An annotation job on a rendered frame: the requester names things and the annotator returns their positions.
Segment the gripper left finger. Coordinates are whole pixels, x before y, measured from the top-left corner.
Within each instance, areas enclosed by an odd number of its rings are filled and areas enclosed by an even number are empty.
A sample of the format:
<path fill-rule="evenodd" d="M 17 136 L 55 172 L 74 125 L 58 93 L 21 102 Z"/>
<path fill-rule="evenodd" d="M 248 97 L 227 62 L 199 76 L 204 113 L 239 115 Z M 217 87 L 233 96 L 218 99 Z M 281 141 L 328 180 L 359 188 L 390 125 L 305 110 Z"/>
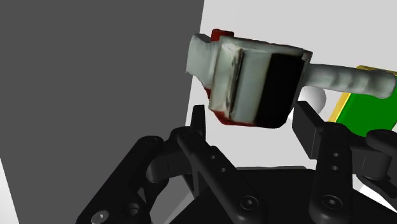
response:
<path fill-rule="evenodd" d="M 137 140 L 75 224 L 152 224 L 150 211 L 157 196 L 170 178 L 184 175 L 194 196 L 209 188 L 233 224 L 266 224 L 260 195 L 206 142 L 202 105 L 194 106 L 191 125 L 174 129 L 168 140 Z"/>

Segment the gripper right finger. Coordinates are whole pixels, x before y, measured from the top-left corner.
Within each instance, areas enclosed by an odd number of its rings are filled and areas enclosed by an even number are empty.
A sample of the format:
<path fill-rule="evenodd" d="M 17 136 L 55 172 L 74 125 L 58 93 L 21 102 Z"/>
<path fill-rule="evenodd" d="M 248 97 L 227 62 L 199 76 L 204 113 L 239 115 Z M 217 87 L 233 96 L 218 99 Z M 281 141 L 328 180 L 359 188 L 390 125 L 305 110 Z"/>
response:
<path fill-rule="evenodd" d="M 315 224 L 397 224 L 397 133 L 358 136 L 306 101 L 295 104 L 292 128 L 317 162 L 308 208 Z"/>

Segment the white round object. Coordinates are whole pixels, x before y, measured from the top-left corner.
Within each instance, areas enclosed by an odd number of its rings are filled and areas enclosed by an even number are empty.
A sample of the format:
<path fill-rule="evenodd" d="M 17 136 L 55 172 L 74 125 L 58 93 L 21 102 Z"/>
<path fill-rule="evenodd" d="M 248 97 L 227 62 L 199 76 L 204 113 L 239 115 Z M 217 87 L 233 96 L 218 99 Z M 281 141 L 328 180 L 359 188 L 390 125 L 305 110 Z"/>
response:
<path fill-rule="evenodd" d="M 296 101 L 306 101 L 317 114 L 323 110 L 326 104 L 326 94 L 322 88 L 305 86 L 301 89 Z"/>

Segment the white and red handled kitchen tool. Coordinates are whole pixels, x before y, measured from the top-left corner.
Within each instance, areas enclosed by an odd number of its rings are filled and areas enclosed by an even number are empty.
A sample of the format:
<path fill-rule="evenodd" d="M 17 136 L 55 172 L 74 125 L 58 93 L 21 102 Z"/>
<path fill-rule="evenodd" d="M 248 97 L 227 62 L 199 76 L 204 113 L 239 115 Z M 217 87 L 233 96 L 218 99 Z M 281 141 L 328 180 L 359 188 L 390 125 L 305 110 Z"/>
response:
<path fill-rule="evenodd" d="M 378 99 L 390 97 L 397 86 L 387 71 L 313 64 L 312 52 L 300 47 L 215 33 L 218 39 L 191 37 L 186 72 L 209 91 L 208 108 L 232 125 L 283 126 L 306 86 Z"/>

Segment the green board with yellow edge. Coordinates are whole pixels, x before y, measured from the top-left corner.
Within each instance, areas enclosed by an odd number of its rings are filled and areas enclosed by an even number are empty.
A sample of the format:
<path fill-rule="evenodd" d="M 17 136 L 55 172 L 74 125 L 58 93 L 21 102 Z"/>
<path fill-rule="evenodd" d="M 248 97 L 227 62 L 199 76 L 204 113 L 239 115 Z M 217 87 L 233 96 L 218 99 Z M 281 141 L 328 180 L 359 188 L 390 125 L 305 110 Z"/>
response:
<path fill-rule="evenodd" d="M 375 129 L 397 132 L 397 85 L 386 99 L 343 92 L 328 120 L 363 137 Z"/>

